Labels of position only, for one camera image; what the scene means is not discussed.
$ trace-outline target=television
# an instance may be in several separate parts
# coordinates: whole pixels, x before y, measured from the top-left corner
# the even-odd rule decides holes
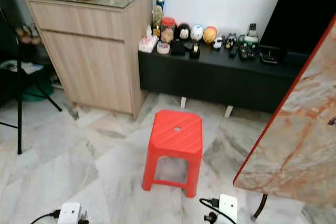
[[[308,57],[335,11],[335,0],[278,0],[260,45]]]

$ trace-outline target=cabinet drawer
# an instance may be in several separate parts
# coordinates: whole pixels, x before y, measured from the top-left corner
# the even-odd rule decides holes
[[[123,42],[51,31],[42,37],[72,102],[132,113]]]
[[[123,40],[120,12],[34,1],[29,5],[41,29]]]

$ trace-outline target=cabinet leg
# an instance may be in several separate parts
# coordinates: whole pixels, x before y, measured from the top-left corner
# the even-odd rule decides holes
[[[181,97],[181,109],[184,109],[186,100],[186,97]]]
[[[232,109],[233,109],[233,106],[228,105],[228,106],[226,107],[226,111],[225,111],[224,117],[229,118]]]

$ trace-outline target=power socket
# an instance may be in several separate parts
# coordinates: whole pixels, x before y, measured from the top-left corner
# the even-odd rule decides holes
[[[64,203],[57,224],[77,224],[80,220],[81,206],[78,202]]]
[[[226,215],[228,215],[235,223],[237,223],[238,216],[238,202],[235,197],[221,194],[219,196],[219,208],[218,210]],[[217,216],[218,224],[232,224],[231,221],[226,219],[223,215]]]

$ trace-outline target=glass jar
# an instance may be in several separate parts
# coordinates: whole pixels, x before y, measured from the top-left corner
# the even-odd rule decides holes
[[[161,20],[161,41],[170,43],[174,39],[175,20],[164,17]]]

